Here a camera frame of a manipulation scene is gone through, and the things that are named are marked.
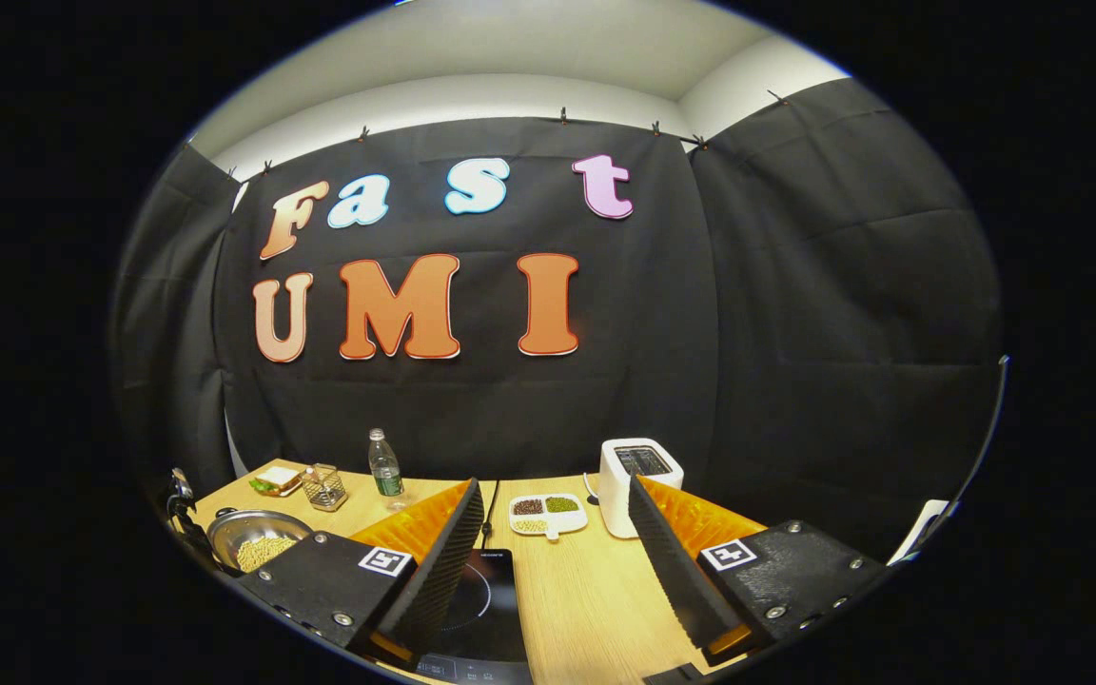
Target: stainless steel bowl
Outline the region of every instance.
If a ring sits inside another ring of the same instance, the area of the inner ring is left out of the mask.
[[[309,525],[282,512],[221,510],[218,513],[205,536],[209,537],[214,555],[238,571],[242,571],[238,557],[243,543],[262,537],[287,537],[297,543],[312,534]]]

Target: induction cooktop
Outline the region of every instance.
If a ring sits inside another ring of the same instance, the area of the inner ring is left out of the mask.
[[[445,682],[530,685],[510,550],[472,550],[447,619],[416,672]]]

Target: wooden table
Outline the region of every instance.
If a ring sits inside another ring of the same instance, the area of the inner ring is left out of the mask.
[[[274,459],[256,469],[283,465],[301,471],[306,465]],[[214,512],[222,507],[263,509],[299,517],[317,530],[347,537],[388,515],[374,478],[367,473],[340,472],[350,493],[336,512],[313,510],[301,493],[265,498],[239,478],[216,493],[197,501],[194,516],[208,528]],[[456,480],[404,479],[410,499],[421,501],[437,494]],[[494,481],[482,480],[481,493],[488,512]],[[591,486],[597,487],[595,473]],[[561,534],[551,543],[543,535],[518,535],[510,529],[510,499],[524,494],[570,493],[586,511],[586,528]],[[692,663],[700,673],[717,671],[705,663],[674,618],[664,591],[639,540],[623,540],[608,533],[600,509],[586,504],[581,476],[534,480],[502,480],[493,509],[493,533],[488,547],[509,549],[514,559],[518,613],[532,677],[543,684],[557,682],[629,682]],[[476,537],[480,546],[481,537]],[[735,663],[737,658],[722,664]],[[421,682],[439,682],[418,673],[400,671]]]

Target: water bottle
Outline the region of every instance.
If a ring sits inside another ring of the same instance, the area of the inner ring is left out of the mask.
[[[375,477],[378,493],[388,498],[387,507],[390,511],[403,510],[404,481],[400,480],[400,464],[396,460],[396,452],[384,437],[383,429],[370,429],[370,473]]]

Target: white wall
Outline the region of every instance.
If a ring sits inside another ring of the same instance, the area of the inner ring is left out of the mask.
[[[696,134],[712,138],[734,122],[812,85],[847,78],[822,57],[780,35],[750,45],[715,68],[680,99],[680,107]]]
[[[349,139],[425,123],[486,117],[560,116],[621,123],[692,138],[673,101],[604,83],[532,75],[473,75],[393,83],[330,100],[258,130],[213,158],[236,179],[252,178],[274,164]]]

